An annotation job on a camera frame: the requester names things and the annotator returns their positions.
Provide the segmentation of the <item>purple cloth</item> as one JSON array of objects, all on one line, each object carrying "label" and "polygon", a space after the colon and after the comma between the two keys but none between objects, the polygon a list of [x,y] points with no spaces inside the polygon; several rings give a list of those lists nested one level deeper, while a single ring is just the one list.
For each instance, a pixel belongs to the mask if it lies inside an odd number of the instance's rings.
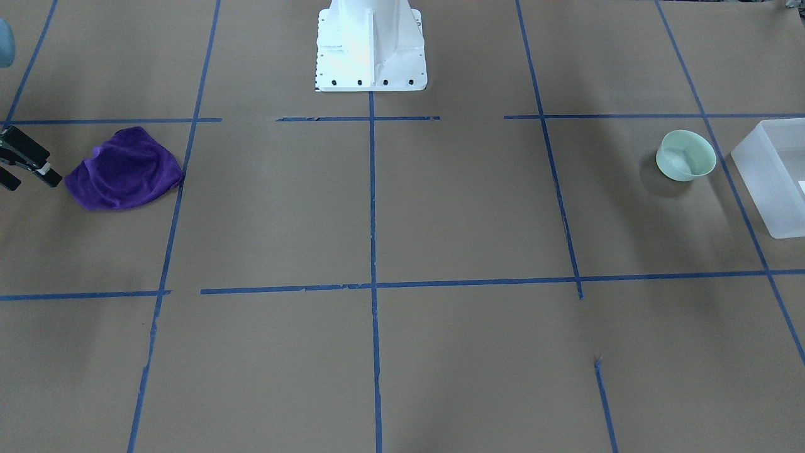
[{"label": "purple cloth", "polygon": [[177,158],[141,126],[94,147],[64,183],[86,210],[128,210],[152,203],[183,180]]}]

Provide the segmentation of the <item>mint green bowl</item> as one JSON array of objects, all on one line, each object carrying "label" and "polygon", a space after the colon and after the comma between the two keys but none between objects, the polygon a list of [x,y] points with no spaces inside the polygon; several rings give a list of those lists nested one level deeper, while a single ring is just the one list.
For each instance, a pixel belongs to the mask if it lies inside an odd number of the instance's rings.
[{"label": "mint green bowl", "polygon": [[669,179],[689,182],[710,174],[716,167],[715,149],[693,131],[667,133],[655,153],[659,171]]}]

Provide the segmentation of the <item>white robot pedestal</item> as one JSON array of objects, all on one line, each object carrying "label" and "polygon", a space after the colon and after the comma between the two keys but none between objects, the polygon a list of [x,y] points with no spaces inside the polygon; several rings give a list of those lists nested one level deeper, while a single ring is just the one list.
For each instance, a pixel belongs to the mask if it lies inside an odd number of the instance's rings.
[{"label": "white robot pedestal", "polygon": [[428,86],[421,11],[408,1],[331,1],[318,13],[314,89],[406,92]]}]

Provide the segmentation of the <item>clear plastic storage box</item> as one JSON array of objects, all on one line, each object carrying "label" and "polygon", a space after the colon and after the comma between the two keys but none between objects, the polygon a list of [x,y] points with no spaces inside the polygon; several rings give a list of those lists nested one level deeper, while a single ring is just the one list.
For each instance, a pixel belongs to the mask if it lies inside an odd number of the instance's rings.
[{"label": "clear plastic storage box", "polygon": [[804,119],[762,120],[731,157],[769,235],[804,235]]}]

